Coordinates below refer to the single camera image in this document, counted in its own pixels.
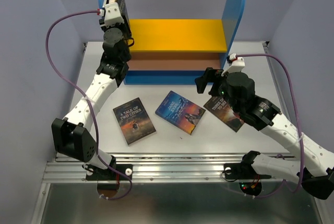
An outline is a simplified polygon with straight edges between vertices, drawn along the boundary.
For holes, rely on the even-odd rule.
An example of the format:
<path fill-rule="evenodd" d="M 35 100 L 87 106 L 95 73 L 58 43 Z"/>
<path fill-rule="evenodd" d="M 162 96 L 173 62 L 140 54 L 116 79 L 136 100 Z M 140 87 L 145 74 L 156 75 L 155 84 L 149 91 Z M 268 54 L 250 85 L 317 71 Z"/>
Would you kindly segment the Jane Eyre book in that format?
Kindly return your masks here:
<path fill-rule="evenodd" d="M 191 135 L 206 110 L 183 96 L 170 91 L 155 114 Z"/>

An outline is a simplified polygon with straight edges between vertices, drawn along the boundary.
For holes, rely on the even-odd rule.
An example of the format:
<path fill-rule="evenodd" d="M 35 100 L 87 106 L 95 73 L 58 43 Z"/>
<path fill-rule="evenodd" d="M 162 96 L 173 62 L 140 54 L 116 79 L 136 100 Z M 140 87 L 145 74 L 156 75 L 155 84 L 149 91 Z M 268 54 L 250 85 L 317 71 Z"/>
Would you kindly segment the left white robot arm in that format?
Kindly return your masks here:
<path fill-rule="evenodd" d="M 129 176 L 116 170 L 116 160 L 99 149 L 99 135 L 93 137 L 90 129 L 97 126 L 96 116 L 109 96 L 121 85 L 128 71 L 131 40 L 120 24 L 106 27 L 103 35 L 103 54 L 96 74 L 87 89 L 75 87 L 82 97 L 62 119 L 52 125 L 55 150 L 76 160 L 98 168 L 104 179 L 115 174 L 129 180 Z"/>

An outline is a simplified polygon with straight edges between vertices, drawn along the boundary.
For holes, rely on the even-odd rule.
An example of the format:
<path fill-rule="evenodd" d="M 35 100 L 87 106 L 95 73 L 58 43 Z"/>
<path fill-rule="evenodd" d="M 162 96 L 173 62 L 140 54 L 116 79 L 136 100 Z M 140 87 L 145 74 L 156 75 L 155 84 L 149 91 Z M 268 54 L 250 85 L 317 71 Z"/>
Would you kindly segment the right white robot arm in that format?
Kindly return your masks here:
<path fill-rule="evenodd" d="M 325 200 L 333 192 L 333 152 L 300 132 L 271 101 L 255 94 L 255 82 L 243 72 L 228 73 L 208 67 L 195 79 L 198 93 L 212 83 L 209 94 L 222 97 L 233 112 L 249 126 L 279 143 L 295 161 L 270 158 L 250 151 L 240 163 L 246 177 L 270 175 L 301 187 L 313 197 Z"/>

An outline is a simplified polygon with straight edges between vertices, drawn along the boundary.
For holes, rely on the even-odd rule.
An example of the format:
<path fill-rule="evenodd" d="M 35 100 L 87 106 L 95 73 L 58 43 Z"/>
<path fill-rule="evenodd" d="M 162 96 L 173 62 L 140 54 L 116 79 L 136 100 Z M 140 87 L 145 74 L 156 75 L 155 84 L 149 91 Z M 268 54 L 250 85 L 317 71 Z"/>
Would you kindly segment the Nineteen Eighty-Four book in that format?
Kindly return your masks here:
<path fill-rule="evenodd" d="M 109 0 L 109 3 L 117 3 L 118 7 L 119 7 L 119 11 L 122 15 L 122 18 L 125 22 L 125 26 L 127 27 L 128 33 L 131 36 L 131 30 L 130 30 L 130 22 L 129 22 L 129 17 L 128 17 L 128 12 L 127 12 L 127 8 L 126 8 L 126 3 L 125 0 Z"/>

